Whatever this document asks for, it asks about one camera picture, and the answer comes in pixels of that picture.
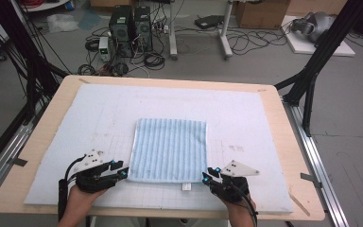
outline towel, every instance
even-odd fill
[[[128,179],[145,183],[198,183],[207,168],[206,122],[138,120]]]

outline metal stand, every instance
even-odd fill
[[[173,4],[175,4],[175,0],[170,0],[169,46],[170,46],[170,58],[172,60],[177,60],[178,47],[176,46],[176,34],[175,34],[176,16],[173,15]]]
[[[319,190],[324,197],[324,201],[328,207],[329,215],[332,221],[337,227],[348,227],[349,224],[343,213],[343,209],[338,202],[335,190],[329,181],[328,174],[325,170],[325,167],[323,166],[317,147],[315,146],[315,142],[311,137],[306,136],[306,132],[302,127],[300,127],[300,122],[303,120],[303,114],[300,108],[288,106],[286,110],[290,111],[290,114],[294,118],[294,123],[297,126],[299,136],[302,139],[302,145],[305,149],[306,158],[312,168],[311,170],[315,178],[314,180],[321,185]]]
[[[332,57],[336,49],[340,46],[340,43],[350,32],[350,29],[362,12],[363,0],[349,0],[331,28],[322,37],[320,45],[304,69],[299,74],[275,85],[276,89],[280,90],[294,83],[289,93],[283,96],[284,101],[293,106],[298,106],[300,99],[306,94],[302,127],[307,136],[311,136],[309,127],[317,76],[320,74],[320,70],[322,70],[323,66]]]
[[[222,42],[223,49],[225,50],[225,60],[233,55],[231,47],[229,45],[226,32],[228,31],[229,19],[231,18],[233,8],[233,0],[228,0],[226,5],[225,18],[223,19],[223,28],[219,30],[220,41]]]

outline concrete floor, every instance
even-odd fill
[[[77,22],[86,16],[85,9],[67,12],[51,9],[33,16],[42,21],[46,15],[66,13]],[[177,24],[194,27],[194,14],[177,19]],[[67,67],[77,72],[85,63],[85,38],[92,31],[108,24],[100,18],[91,29],[46,34],[45,38],[58,52]],[[165,67],[148,70],[154,79],[188,79],[237,83],[276,84],[300,72],[309,55],[294,54],[288,44],[253,50],[244,56],[223,59],[223,50],[216,35],[195,32],[178,33],[178,48],[184,54],[177,61],[169,59],[165,48]],[[363,40],[355,40],[363,45]],[[363,227],[363,47],[346,40],[355,56],[332,57],[317,80],[311,120],[311,131],[320,157],[328,172],[338,200],[350,226]],[[62,67],[53,52],[45,48],[52,63]],[[143,70],[134,70],[129,77],[146,78]],[[10,61],[0,61],[0,135],[26,103],[24,93]],[[55,216],[0,214],[0,226],[55,226]],[[294,221],[294,226],[332,226],[330,219],[320,222]],[[259,226],[285,226],[281,221],[260,220]]]

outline wooden table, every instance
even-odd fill
[[[52,142],[58,126],[83,83],[116,84],[166,88],[193,88],[208,90],[258,93],[264,105],[269,127],[278,151],[294,212],[289,215],[259,215],[260,219],[322,220],[324,211],[312,182],[301,179],[308,174],[303,155],[285,113],[276,89],[271,85],[224,82],[185,81],[168,79],[124,79],[68,76],[62,82],[43,117],[30,136],[19,158],[25,166],[13,166],[0,187],[0,213],[57,214],[56,206],[25,205],[24,200],[33,182],[44,153]],[[99,208],[90,215],[163,218],[227,218],[225,211],[188,211],[144,208]]]

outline table leg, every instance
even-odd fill
[[[229,19],[231,18],[233,7],[233,0],[228,0],[225,12],[225,18],[223,19],[223,28],[219,30],[220,41],[222,42],[223,49],[225,50],[225,60],[233,55],[231,47],[229,45],[228,38],[226,37],[226,32],[228,30]]]
[[[170,24],[169,24],[169,47],[170,47],[170,59],[178,59],[178,47],[176,46],[176,35],[175,35],[175,20],[176,17],[173,15],[173,4],[175,0],[170,0]]]

